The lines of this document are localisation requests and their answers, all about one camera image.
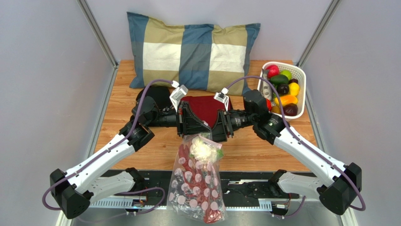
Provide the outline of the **toy cauliflower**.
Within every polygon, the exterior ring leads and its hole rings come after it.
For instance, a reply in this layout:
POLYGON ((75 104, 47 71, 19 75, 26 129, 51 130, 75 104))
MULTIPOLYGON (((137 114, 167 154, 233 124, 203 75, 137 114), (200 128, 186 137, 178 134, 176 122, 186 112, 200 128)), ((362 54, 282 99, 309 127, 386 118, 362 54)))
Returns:
POLYGON ((214 163, 223 158, 222 144, 197 135, 191 139, 190 156, 201 162, 214 163))

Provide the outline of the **dark purple toy plum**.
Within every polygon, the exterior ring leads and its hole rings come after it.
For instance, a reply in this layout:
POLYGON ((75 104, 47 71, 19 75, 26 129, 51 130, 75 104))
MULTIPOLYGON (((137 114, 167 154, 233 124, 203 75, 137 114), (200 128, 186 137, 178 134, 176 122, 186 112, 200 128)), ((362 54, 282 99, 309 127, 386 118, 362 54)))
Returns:
POLYGON ((289 85, 288 84, 279 84, 276 87, 276 90, 280 96, 287 95, 289 93, 289 85))

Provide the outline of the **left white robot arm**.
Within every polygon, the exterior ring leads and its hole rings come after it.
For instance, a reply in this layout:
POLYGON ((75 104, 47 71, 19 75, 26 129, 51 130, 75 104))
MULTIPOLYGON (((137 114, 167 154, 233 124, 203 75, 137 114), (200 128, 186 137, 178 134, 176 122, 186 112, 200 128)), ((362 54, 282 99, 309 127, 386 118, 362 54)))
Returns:
POLYGON ((176 105, 164 114, 151 96, 142 96, 132 110, 133 119, 101 150, 67 171, 54 170, 49 176, 50 188, 46 191, 58 204, 54 209, 62 211, 67 219, 74 219, 98 200, 137 189, 143 178, 135 168, 128 168, 112 177, 103 178, 102 175, 148 144, 154 138, 151 127, 176 126, 180 135, 211 130, 192 112, 186 101, 170 97, 168 102, 176 105))

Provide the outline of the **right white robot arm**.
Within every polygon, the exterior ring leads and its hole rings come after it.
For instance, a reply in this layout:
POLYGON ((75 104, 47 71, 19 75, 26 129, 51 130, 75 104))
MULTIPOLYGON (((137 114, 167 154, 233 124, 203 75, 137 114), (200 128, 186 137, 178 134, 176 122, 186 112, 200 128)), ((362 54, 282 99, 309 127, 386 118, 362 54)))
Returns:
POLYGON ((357 164, 346 165, 305 140, 284 117, 269 111, 267 100, 257 90, 246 92, 243 103, 243 111, 223 112, 227 134, 252 126, 259 138, 291 154, 314 174, 308 177, 279 170, 270 180, 279 189, 319 200, 337 215, 343 215, 348 208, 366 210, 361 195, 362 170, 357 164))

